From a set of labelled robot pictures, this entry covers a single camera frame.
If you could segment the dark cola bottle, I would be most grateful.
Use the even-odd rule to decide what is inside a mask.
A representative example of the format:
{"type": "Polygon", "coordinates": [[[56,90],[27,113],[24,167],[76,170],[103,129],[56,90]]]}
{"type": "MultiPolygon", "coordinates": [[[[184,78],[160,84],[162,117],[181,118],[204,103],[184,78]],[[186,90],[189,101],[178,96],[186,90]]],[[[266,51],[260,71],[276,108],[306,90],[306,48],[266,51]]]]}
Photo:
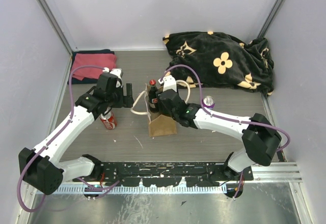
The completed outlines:
{"type": "Polygon", "coordinates": [[[150,89],[148,91],[148,99],[149,99],[149,108],[152,113],[158,113],[159,107],[158,107],[158,99],[156,92],[158,91],[156,86],[156,81],[154,79],[151,79],[149,81],[150,89]]]}

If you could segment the brown canvas bag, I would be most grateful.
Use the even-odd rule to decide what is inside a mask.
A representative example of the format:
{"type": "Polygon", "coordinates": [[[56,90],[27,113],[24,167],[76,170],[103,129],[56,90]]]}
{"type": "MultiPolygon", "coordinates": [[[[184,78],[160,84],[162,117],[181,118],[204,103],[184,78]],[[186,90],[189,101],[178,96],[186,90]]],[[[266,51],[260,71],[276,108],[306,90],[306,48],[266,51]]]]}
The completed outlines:
{"type": "Polygon", "coordinates": [[[150,111],[150,103],[148,97],[149,89],[150,89],[149,85],[145,85],[145,89],[141,93],[139,93],[138,97],[136,98],[133,105],[131,106],[130,111],[135,115],[147,116],[148,133],[150,137],[177,134],[176,122],[171,117],[165,116],[161,113],[153,113],[150,111]],[[134,110],[141,97],[144,97],[146,111],[134,110]]]}

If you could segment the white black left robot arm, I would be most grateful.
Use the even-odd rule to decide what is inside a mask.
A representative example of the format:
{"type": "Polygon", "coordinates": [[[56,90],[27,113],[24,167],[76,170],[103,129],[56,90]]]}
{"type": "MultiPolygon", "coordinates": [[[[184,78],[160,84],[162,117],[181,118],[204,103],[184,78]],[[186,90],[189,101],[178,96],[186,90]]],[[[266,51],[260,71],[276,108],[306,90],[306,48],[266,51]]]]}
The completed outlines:
{"type": "Polygon", "coordinates": [[[122,76],[120,68],[102,72],[97,85],[79,97],[65,121],[33,149],[23,148],[20,151],[18,161],[24,182],[50,195],[63,182],[78,177],[86,177],[90,181],[101,178],[102,162],[89,154],[75,160],[60,160],[81,132],[108,108],[131,106],[126,102],[132,98],[132,84],[128,83],[127,95],[124,95],[122,76]]]}

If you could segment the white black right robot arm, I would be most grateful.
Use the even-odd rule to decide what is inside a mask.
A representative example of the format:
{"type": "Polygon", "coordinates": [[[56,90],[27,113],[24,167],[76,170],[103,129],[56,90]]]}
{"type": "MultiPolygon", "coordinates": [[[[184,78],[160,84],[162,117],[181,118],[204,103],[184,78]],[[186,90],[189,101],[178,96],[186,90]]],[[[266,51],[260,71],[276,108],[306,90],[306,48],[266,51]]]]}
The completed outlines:
{"type": "Polygon", "coordinates": [[[223,165],[223,173],[235,180],[241,172],[254,165],[269,166],[281,142],[281,136],[269,120],[261,114],[237,117],[186,103],[172,89],[158,94],[159,105],[168,116],[183,127],[214,130],[243,143],[243,148],[232,152],[223,165]]]}

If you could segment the purple soda can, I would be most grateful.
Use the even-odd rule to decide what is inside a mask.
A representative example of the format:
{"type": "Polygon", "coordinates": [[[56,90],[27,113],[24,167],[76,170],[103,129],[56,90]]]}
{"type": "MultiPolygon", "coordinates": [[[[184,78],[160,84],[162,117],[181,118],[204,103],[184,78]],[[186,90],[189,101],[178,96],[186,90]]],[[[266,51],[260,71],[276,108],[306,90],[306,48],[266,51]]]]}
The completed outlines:
{"type": "Polygon", "coordinates": [[[202,108],[205,108],[205,109],[212,110],[215,106],[215,101],[211,96],[203,97],[203,99],[201,100],[201,103],[202,103],[202,108]]]}

